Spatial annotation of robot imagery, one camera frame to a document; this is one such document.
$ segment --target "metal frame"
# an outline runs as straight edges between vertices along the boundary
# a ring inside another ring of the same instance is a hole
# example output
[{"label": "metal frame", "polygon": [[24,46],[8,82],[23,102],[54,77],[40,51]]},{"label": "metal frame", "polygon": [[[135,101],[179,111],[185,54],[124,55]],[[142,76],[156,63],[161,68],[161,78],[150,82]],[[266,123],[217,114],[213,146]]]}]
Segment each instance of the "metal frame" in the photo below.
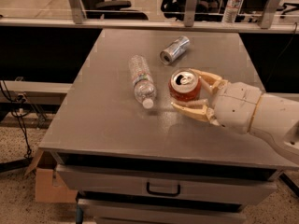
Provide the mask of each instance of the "metal frame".
[{"label": "metal frame", "polygon": [[0,163],[0,174],[3,172],[27,167],[30,164],[31,160],[32,158]]},{"label": "metal frame", "polygon": [[261,28],[270,28],[277,12],[277,8],[279,6],[280,0],[268,0],[264,11],[263,16],[259,20],[258,24]]},{"label": "metal frame", "polygon": [[276,13],[276,9],[280,0],[269,0],[263,15],[261,16],[258,24],[231,24],[229,27],[223,27],[221,22],[194,22],[194,15],[196,9],[197,0],[186,0],[186,10],[184,21],[179,22],[157,22],[157,21],[123,21],[123,20],[96,20],[90,21],[87,20],[84,16],[80,0],[69,0],[72,14],[73,14],[73,23],[77,25],[91,26],[91,27],[101,27],[101,28],[134,28],[134,29],[192,29],[196,31],[205,31],[205,32],[230,32],[230,33],[239,33],[239,32],[258,32],[262,30],[262,33],[265,33],[265,28],[270,29],[269,33],[288,33],[292,31],[292,25],[277,25],[272,26],[272,22]]},{"label": "metal frame", "polygon": [[279,178],[299,197],[299,187],[286,174],[282,174]]},{"label": "metal frame", "polygon": [[196,10],[197,0],[186,0],[184,25],[192,27],[194,25],[194,16]]},{"label": "metal frame", "polygon": [[129,20],[86,20],[75,24],[72,20],[42,20],[42,19],[8,19],[0,20],[1,26],[30,26],[30,27],[69,27],[69,28],[111,28],[111,29],[143,29],[166,31],[196,31],[215,33],[258,33],[258,34],[299,34],[294,31],[294,24],[272,25],[261,29],[257,23],[235,23],[229,27],[221,22],[196,21],[192,27],[186,27],[183,21],[129,21]]},{"label": "metal frame", "polygon": [[[5,81],[7,89],[15,93],[26,92],[31,105],[60,105],[65,98],[72,84],[44,83],[28,81]],[[0,92],[0,102],[6,103],[8,100]]]}]

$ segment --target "cable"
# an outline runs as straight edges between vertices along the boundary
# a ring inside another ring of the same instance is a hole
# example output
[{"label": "cable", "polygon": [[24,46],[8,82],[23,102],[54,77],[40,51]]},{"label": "cable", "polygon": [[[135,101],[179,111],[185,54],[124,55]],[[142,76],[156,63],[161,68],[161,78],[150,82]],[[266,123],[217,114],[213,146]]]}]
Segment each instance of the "cable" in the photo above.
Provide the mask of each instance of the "cable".
[{"label": "cable", "polygon": [[24,114],[19,114],[18,116],[16,116],[15,114],[13,114],[13,113],[10,113],[14,118],[16,118],[16,117],[25,117],[25,116],[28,116],[30,113],[31,113],[31,111],[32,111],[32,109],[30,109],[29,111],[27,111],[26,113],[24,113]]},{"label": "cable", "polygon": [[285,46],[285,48],[280,52],[280,54],[279,54],[279,55],[277,56],[277,58],[275,59],[275,61],[274,61],[274,65],[273,65],[273,67],[272,67],[272,69],[271,69],[271,72],[270,72],[270,74],[269,74],[267,80],[265,81],[265,86],[266,86],[266,84],[268,84],[268,82],[270,81],[271,77],[273,76],[273,73],[274,73],[275,69],[277,68],[278,59],[282,56],[282,54],[286,51],[286,49],[287,49],[287,48],[289,47],[289,45],[291,44],[291,42],[292,42],[292,40],[293,40],[293,38],[294,38],[294,36],[295,36],[295,34],[296,34],[297,26],[298,26],[298,24],[297,24],[297,22],[296,22],[296,23],[295,23],[295,28],[294,28],[293,31],[292,31],[292,37],[291,37],[290,41],[288,42],[288,44]]},{"label": "cable", "polygon": [[[0,90],[1,90],[2,94],[7,98],[7,100],[10,101],[10,103],[11,103],[11,111],[10,111],[10,113],[11,113],[11,115],[13,117],[17,118],[17,121],[18,121],[19,126],[21,128],[21,131],[23,132],[24,137],[25,137],[27,151],[26,151],[26,154],[24,155],[24,158],[30,160],[31,154],[32,154],[32,149],[31,149],[31,147],[29,145],[29,142],[28,142],[27,129],[26,129],[26,125],[25,125],[25,122],[24,122],[24,119],[23,119],[23,115],[18,115],[17,111],[13,107],[13,105],[16,102],[18,102],[18,100],[17,99],[13,100],[11,98],[11,95],[10,95],[10,92],[9,92],[9,90],[7,88],[6,82],[4,80],[2,80],[2,82],[3,82],[4,86],[5,86],[5,89],[6,89],[7,93],[5,93],[5,91],[4,91],[3,87],[2,87],[1,80],[0,80]],[[22,106],[23,103],[24,103],[24,100],[21,100],[20,108],[21,108],[21,106]]]}]

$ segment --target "drawer handle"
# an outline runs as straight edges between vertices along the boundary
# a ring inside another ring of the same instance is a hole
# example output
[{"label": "drawer handle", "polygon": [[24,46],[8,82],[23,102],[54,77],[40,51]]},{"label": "drawer handle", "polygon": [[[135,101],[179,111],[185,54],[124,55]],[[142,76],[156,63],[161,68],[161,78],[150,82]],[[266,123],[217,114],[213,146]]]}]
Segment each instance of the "drawer handle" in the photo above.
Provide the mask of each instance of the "drawer handle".
[{"label": "drawer handle", "polygon": [[176,193],[166,193],[150,190],[150,182],[147,182],[147,192],[151,195],[166,196],[166,197],[177,197],[180,194],[180,184],[178,184],[178,190]]}]

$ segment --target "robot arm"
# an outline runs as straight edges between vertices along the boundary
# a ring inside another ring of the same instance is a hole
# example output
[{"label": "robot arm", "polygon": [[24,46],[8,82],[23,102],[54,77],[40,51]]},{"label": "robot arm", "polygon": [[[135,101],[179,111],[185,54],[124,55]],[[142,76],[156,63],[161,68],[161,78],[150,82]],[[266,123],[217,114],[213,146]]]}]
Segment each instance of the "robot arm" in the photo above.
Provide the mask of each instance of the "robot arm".
[{"label": "robot arm", "polygon": [[176,101],[181,114],[220,125],[236,133],[249,133],[267,142],[279,155],[299,164],[299,103],[262,93],[256,87],[193,70],[211,95],[211,106],[188,107]]}]

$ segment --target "table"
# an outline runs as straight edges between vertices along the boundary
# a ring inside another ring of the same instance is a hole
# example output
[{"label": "table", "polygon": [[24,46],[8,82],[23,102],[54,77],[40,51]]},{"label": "table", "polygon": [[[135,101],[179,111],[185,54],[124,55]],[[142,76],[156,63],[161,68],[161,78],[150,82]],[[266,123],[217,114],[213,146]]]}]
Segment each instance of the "table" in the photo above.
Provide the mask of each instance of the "table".
[{"label": "table", "polygon": [[[162,64],[159,53],[180,35],[190,48]],[[151,110],[133,94],[128,61],[136,54],[157,87]],[[50,125],[40,148],[97,223],[243,223],[245,205],[298,169],[263,140],[175,112],[167,83],[180,67],[263,88],[238,34],[106,29]]]}]

